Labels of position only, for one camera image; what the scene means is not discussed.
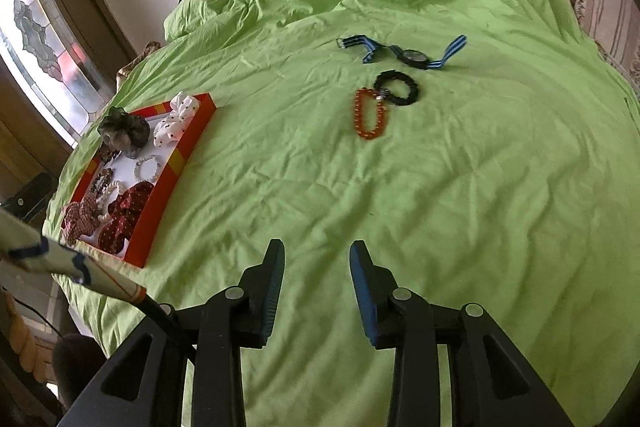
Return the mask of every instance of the watch face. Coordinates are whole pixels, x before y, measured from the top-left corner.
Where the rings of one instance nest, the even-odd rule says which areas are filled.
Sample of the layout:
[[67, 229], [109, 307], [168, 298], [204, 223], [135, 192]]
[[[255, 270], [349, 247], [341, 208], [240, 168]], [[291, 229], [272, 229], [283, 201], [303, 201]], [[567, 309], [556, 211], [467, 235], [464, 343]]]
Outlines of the watch face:
[[416, 50], [404, 50], [402, 52], [402, 56], [414, 62], [426, 62], [427, 60], [429, 60], [427, 58], [427, 55], [417, 52]]

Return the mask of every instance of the red box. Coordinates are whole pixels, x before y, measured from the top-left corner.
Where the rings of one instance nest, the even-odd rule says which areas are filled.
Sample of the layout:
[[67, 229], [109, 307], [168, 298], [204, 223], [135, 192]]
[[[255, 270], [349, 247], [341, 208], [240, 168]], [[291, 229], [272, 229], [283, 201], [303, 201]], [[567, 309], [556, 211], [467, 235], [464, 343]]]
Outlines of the red box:
[[[182, 169], [184, 169], [184, 165], [191, 155], [191, 152], [193, 152], [200, 134], [202, 134], [202, 131], [204, 131], [204, 128], [207, 126], [207, 123], [209, 123], [209, 120], [216, 110], [216, 105], [213, 103], [213, 100], [211, 100], [208, 93], [197, 94], [195, 95], [195, 98], [200, 102], [200, 107], [196, 111], [196, 114], [193, 115], [193, 120], [191, 120], [189, 126], [184, 131], [182, 138], [180, 138], [176, 144], [166, 165], [162, 168], [158, 181], [151, 191], [146, 205], [140, 213], [140, 218], [133, 229], [131, 240], [129, 241], [129, 246], [124, 253], [124, 257], [114, 256], [108, 252], [104, 252], [105, 254], [122, 259], [123, 261], [126, 261], [126, 263], [139, 268], [145, 266], [146, 258], [151, 249], [151, 243], [156, 235], [158, 224], [160, 223], [164, 208], [169, 201], [169, 197], [171, 197], [175, 184], [178, 181]], [[151, 118], [169, 112], [171, 112], [171, 106], [169, 105], [169, 102], [164, 102], [133, 111], [133, 114], [140, 115], [143, 118]], [[74, 195], [71, 197], [71, 201], [82, 200], [86, 190], [94, 179], [94, 174], [101, 168], [102, 164], [96, 151], [96, 155], [91, 159], [89, 165], [87, 165], [84, 170], [84, 174], [78, 182], [78, 186], [74, 191]], [[87, 244], [93, 248], [97, 248], [95, 245]]]

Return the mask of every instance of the yellow stripe on box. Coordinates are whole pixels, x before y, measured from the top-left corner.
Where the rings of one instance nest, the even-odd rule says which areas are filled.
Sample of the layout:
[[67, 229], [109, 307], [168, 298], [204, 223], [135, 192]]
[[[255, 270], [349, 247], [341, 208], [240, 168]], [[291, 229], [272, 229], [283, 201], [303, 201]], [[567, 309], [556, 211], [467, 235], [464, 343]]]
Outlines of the yellow stripe on box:
[[182, 169], [184, 169], [184, 158], [180, 151], [174, 149], [174, 152], [169, 156], [169, 160], [167, 161], [167, 165], [171, 167], [171, 170], [175, 173], [176, 176], [180, 176]]

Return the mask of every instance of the striped cushion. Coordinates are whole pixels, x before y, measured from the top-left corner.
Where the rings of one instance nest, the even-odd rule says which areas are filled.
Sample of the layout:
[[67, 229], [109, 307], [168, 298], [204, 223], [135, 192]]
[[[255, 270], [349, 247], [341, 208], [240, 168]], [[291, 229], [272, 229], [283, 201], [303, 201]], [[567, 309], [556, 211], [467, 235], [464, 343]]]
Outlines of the striped cushion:
[[640, 94], [640, 11], [633, 0], [576, 0], [575, 14], [604, 59]]

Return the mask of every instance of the green bedsheet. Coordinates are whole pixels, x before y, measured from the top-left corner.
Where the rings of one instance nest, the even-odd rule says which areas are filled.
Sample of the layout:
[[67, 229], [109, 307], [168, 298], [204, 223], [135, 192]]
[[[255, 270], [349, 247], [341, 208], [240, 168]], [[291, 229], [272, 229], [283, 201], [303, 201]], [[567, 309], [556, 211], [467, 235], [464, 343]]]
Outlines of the green bedsheet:
[[[113, 103], [185, 90], [220, 108], [146, 267], [110, 264], [183, 308], [284, 241], [273, 336], [242, 353], [249, 426], [385, 425], [394, 354], [363, 333], [355, 239], [432, 303], [485, 306], [577, 426], [609, 410], [640, 355], [640, 120], [568, 0], [184, 0], [165, 29], [170, 44]], [[459, 34], [468, 45], [444, 70], [418, 71], [385, 52], [363, 65], [363, 47], [336, 47], [353, 34], [433, 58]], [[354, 93], [389, 69], [421, 96], [365, 141]], [[53, 237], [98, 140], [94, 126], [63, 171]], [[108, 353], [140, 320], [61, 283]]]

